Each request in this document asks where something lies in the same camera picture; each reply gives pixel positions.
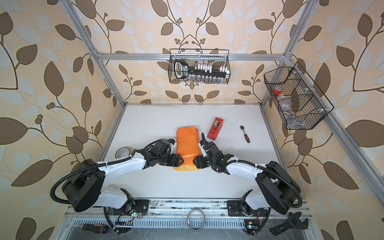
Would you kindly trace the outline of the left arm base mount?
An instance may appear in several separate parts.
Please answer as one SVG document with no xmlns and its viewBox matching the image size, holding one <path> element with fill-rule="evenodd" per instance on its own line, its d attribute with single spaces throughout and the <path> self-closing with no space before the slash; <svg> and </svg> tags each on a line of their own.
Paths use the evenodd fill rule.
<svg viewBox="0 0 384 240">
<path fill-rule="evenodd" d="M 120 209 L 108 209 L 107 213 L 113 216 L 139 214 L 140 216 L 145 215 L 149 210 L 150 200 L 136 199 L 128 201 Z"/>
</svg>

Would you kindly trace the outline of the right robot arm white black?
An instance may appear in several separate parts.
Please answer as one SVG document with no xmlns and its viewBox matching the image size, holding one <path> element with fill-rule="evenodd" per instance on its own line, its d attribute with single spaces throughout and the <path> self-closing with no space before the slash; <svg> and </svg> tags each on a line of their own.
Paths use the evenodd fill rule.
<svg viewBox="0 0 384 240">
<path fill-rule="evenodd" d="M 252 216 L 261 208 L 285 215 L 289 209 L 303 205 L 300 187 L 279 163 L 255 164 L 231 154 L 225 155 L 215 143 L 208 142 L 204 134 L 200 149 L 203 154 L 193 160 L 198 169 L 210 167 L 216 173 L 240 176 L 257 184 L 258 191 L 251 189 L 238 201 L 244 215 Z"/>
</svg>

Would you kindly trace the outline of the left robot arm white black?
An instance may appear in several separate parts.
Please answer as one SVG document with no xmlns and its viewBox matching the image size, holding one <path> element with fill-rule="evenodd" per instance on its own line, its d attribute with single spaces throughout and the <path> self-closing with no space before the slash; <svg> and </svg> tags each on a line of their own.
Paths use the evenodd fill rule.
<svg viewBox="0 0 384 240">
<path fill-rule="evenodd" d="M 71 205 L 76 212 L 83 212 L 91 207 L 124 210 L 133 204 L 133 197 L 126 189 L 106 187 L 106 183 L 155 165 L 180 167 L 184 160 L 179 154 L 173 153 L 176 145 L 173 139 L 160 139 L 112 161 L 86 160 L 77 170 L 52 186 L 50 197 L 57 203 Z"/>
</svg>

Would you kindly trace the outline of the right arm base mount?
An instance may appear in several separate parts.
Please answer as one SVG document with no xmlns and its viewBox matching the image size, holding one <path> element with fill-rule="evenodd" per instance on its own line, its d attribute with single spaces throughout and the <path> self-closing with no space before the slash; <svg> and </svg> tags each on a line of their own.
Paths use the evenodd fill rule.
<svg viewBox="0 0 384 240">
<path fill-rule="evenodd" d="M 230 217 L 265 217 L 268 209 L 252 209 L 245 201 L 230 200 L 227 201 L 227 210 Z"/>
</svg>

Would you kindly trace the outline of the yellow orange wrapping paper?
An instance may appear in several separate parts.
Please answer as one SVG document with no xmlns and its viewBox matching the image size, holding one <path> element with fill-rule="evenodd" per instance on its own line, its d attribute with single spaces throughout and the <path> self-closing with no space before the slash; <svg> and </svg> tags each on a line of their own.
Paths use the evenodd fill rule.
<svg viewBox="0 0 384 240">
<path fill-rule="evenodd" d="M 195 157 L 200 155 L 199 130 L 195 127 L 179 128 L 177 130 L 177 154 L 182 157 L 184 163 L 175 170 L 179 172 L 198 171 L 193 163 Z"/>
</svg>

